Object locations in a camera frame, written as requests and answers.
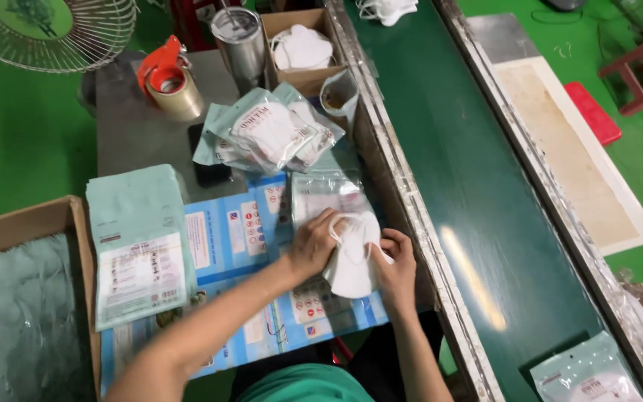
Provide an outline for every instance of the human hand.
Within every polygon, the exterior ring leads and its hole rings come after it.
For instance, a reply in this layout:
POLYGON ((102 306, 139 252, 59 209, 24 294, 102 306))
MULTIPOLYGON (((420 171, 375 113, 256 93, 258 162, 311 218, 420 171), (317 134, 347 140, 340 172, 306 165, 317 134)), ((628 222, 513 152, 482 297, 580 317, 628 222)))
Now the human hand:
POLYGON ((381 298, 388 317, 392 320, 416 314, 416 260, 413 256, 413 244, 405 234, 394 229, 384 229, 388 239, 381 239, 381 249, 394 259, 389 264, 383 252, 373 243, 371 260, 376 265, 376 274, 381 287, 381 298))
MULTIPOLYGON (((329 224, 337 214, 339 211, 326 208, 319 216, 302 225, 294 235, 294 241, 285 257, 289 259, 295 285, 299 285, 326 267, 336 247, 336 241, 329 234, 329 224)), ((342 219, 335 224, 335 231, 341 233, 343 229, 344 220, 342 219)))

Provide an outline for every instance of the green shirt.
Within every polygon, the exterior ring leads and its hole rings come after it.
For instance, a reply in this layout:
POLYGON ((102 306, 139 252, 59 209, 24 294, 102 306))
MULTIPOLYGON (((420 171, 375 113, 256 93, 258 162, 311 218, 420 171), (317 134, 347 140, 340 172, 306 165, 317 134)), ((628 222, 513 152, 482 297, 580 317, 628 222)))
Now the green shirt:
POLYGON ((275 371, 249 387, 237 402, 374 402, 343 368, 300 364, 275 371))

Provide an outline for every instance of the green conveyor belt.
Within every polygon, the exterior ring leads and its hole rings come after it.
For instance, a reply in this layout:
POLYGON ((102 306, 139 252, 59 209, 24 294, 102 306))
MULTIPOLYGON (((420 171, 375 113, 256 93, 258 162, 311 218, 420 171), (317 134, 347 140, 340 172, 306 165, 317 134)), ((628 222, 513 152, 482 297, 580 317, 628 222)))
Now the green conveyor belt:
POLYGON ((346 9, 502 392, 536 401, 522 369, 599 315, 434 6, 390 28, 346 9))

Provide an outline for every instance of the electric fan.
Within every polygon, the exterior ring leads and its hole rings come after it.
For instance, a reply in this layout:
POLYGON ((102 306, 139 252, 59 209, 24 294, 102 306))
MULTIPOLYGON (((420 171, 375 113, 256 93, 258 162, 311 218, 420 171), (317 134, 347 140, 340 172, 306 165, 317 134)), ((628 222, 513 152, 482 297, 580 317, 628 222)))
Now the electric fan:
POLYGON ((0 0, 0 60, 36 71, 99 68, 123 51, 135 0, 0 0))

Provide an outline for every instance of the worker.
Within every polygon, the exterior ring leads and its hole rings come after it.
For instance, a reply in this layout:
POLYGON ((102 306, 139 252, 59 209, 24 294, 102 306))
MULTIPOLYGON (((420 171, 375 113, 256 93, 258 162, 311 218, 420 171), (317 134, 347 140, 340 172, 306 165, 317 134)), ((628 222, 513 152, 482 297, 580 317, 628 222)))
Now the worker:
MULTIPOLYGON (((158 335, 112 385, 106 402, 181 401, 188 378, 247 320, 324 269, 336 247, 329 235, 336 214, 327 208, 299 228, 278 261, 158 335)), ((367 247, 390 324, 373 329, 346 369, 333 365, 328 342, 240 366, 230 401, 452 401, 436 361, 438 318, 432 311, 420 318, 416 312, 411 240, 397 230, 383 233, 381 249, 394 263, 376 245, 367 247)))

